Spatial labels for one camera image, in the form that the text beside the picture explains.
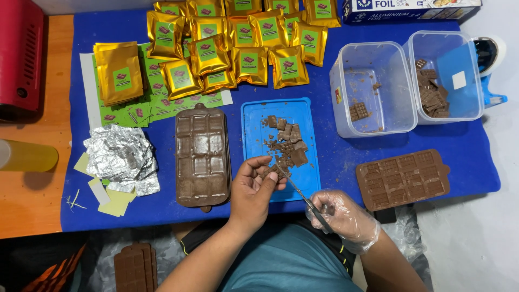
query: blue cutting board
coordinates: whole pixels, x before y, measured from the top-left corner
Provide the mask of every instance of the blue cutting board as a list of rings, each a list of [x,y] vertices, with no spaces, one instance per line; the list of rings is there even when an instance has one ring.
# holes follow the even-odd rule
[[[276,139],[278,130],[262,125],[261,121],[266,119],[267,116],[275,115],[276,117],[286,119],[286,122],[289,124],[299,124],[301,137],[308,147],[308,151],[305,152],[308,163],[300,167],[294,166],[289,168],[289,170],[292,173],[290,178],[306,197],[310,197],[313,192],[321,189],[310,103],[310,99],[303,97],[246,102],[241,106],[241,116],[243,117],[241,120],[241,135],[244,159],[261,155],[274,156],[274,151],[271,151],[264,144],[264,141],[273,140],[269,139],[268,135],[273,135],[274,139]],[[294,187],[287,183],[286,189],[272,194],[270,202],[286,202],[301,199]]]

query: black shorts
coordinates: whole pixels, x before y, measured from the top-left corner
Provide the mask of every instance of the black shorts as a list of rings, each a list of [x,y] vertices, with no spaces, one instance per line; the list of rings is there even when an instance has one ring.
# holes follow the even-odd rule
[[[202,224],[190,231],[181,241],[184,253],[188,255],[200,244],[206,241],[211,235],[218,231],[225,223],[228,218],[214,219],[204,221]],[[322,230],[315,229],[312,227],[310,221],[306,218],[304,213],[289,213],[289,214],[273,214],[269,215],[267,222],[275,223],[286,223],[286,224],[297,224],[306,230],[313,233],[324,243],[337,257],[337,259],[343,264],[346,272],[353,277],[353,263],[355,262],[355,254],[350,253],[344,248],[340,237],[333,234],[324,234]]]

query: wooden table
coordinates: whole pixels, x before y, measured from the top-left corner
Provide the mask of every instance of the wooden table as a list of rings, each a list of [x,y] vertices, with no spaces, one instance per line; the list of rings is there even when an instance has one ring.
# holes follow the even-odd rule
[[[54,172],[0,172],[0,238],[61,232],[60,203],[72,141],[69,90],[73,19],[73,15],[46,18],[42,118],[35,124],[0,124],[0,138],[51,145],[59,153]]]

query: gloved hand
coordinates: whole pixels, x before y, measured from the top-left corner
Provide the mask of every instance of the gloved hand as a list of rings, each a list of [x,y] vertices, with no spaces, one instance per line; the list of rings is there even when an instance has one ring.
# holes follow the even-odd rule
[[[351,253],[361,255],[375,244],[380,234],[380,222],[369,215],[345,192],[322,190],[310,198],[323,218],[343,240],[344,247]],[[310,208],[306,208],[306,218],[312,226],[327,233]]]

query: blue table cover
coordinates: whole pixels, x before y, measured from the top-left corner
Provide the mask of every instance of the blue table cover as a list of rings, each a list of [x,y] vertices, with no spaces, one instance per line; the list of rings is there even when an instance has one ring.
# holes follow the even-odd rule
[[[301,98],[311,100],[311,112],[319,156],[322,188],[346,191],[363,206],[355,176],[359,163],[434,148],[444,164],[450,167],[450,193],[441,198],[495,192],[500,188],[499,176],[490,156],[489,142],[481,120],[439,126],[417,126],[405,134],[374,138],[343,139],[336,132],[330,96],[329,71],[338,51],[348,43],[394,41],[403,45],[418,30],[459,31],[455,21],[344,25],[329,29],[322,68],[307,64],[310,84],[274,90],[272,72],[269,86],[241,83],[232,90],[234,104],[221,109],[227,115],[230,161],[233,177],[243,162],[240,107],[244,102],[265,99]],[[61,227],[63,231],[95,230],[118,227],[165,224],[228,217],[230,204],[213,207],[209,213],[199,208],[186,208],[175,201],[174,134],[175,119],[167,118],[143,128],[157,149],[161,191],[137,197],[129,204],[126,214],[114,217],[98,212],[99,203],[87,182],[91,177],[73,169],[85,151],[83,140],[90,137],[85,102],[85,89],[79,62],[80,53],[91,53],[94,43],[148,42],[146,10],[90,12],[74,16],[74,43],[71,68],[71,130],[72,152],[67,169],[63,197],[74,198],[86,207],[72,210],[63,199]],[[303,201],[271,203],[270,213],[303,211]]]

